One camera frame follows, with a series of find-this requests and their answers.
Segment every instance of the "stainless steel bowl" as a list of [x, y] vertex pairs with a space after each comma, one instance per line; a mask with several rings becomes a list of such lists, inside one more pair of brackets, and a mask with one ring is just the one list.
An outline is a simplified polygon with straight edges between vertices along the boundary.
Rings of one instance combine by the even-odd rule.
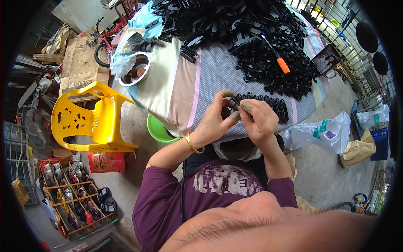
[[134, 64], [134, 67], [138, 70], [140, 69], [145, 69], [145, 72], [143, 73], [142, 76], [137, 77], [133, 77], [133, 76], [128, 76], [125, 75], [121, 78], [119, 78], [119, 83], [122, 86], [125, 87], [129, 87], [132, 85], [135, 85], [143, 80], [145, 80], [148, 76], [149, 73], [149, 68], [150, 68], [150, 64], [151, 64], [151, 58], [150, 55], [146, 52], [137, 52], [134, 54], [136, 56], [136, 63]]

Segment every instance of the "yellow plastic chair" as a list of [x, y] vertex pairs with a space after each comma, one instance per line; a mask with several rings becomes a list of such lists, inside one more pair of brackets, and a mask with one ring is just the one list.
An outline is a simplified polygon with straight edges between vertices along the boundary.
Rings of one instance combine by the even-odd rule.
[[[99, 98], [94, 110], [81, 108], [69, 100], [71, 96], [93, 94]], [[125, 142], [120, 135], [120, 110], [123, 102], [134, 102], [112, 88], [95, 81], [81, 89], [62, 94], [56, 101], [51, 119], [55, 140], [69, 150], [86, 152], [132, 152], [139, 146]], [[96, 144], [69, 144], [69, 136], [92, 137]]]

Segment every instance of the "screwdriver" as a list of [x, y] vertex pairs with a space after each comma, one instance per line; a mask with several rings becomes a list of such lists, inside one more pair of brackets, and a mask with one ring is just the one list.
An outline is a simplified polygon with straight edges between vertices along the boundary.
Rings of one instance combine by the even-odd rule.
[[266, 41], [266, 43], [269, 45], [270, 49], [272, 50], [274, 56], [277, 59], [278, 64], [281, 67], [281, 70], [284, 72], [284, 74], [289, 73], [290, 69], [288, 68], [287, 64], [285, 63], [285, 61], [280, 57], [280, 55], [274, 50], [274, 48], [272, 47], [272, 45], [269, 43], [269, 41], [267, 41], [266, 37], [262, 34], [262, 37], [264, 38], [264, 40]]

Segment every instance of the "polka dot cloth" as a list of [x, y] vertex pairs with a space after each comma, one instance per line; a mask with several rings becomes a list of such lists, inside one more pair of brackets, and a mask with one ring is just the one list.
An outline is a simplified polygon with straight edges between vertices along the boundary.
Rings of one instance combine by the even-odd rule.
[[[253, 95], [268, 95], [273, 98], [284, 99], [289, 114], [288, 123], [279, 124], [276, 131], [282, 131], [293, 125], [293, 109], [291, 99], [279, 94], [270, 95], [264, 91], [264, 85], [258, 82], [243, 80], [241, 70], [236, 70], [237, 59], [231, 55], [222, 44], [211, 45], [201, 50], [201, 69], [199, 100], [197, 102], [196, 114], [192, 124], [192, 130], [199, 125], [203, 118], [206, 108], [212, 103], [215, 94], [224, 89], [234, 90], [239, 94], [252, 92]], [[297, 107], [298, 122], [305, 120], [316, 109], [314, 95], [310, 92], [308, 97], [303, 97], [302, 101], [295, 101]], [[234, 139], [245, 138], [247, 133], [242, 121], [230, 128], [219, 142], [231, 141]]]

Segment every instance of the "glove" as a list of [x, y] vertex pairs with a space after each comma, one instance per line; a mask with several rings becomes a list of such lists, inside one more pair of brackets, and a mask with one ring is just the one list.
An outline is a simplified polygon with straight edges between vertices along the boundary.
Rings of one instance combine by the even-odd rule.
[[138, 32], [127, 40], [127, 44], [131, 46], [132, 52], [150, 52], [154, 45], [164, 46], [164, 43], [156, 37], [143, 39], [143, 36]]

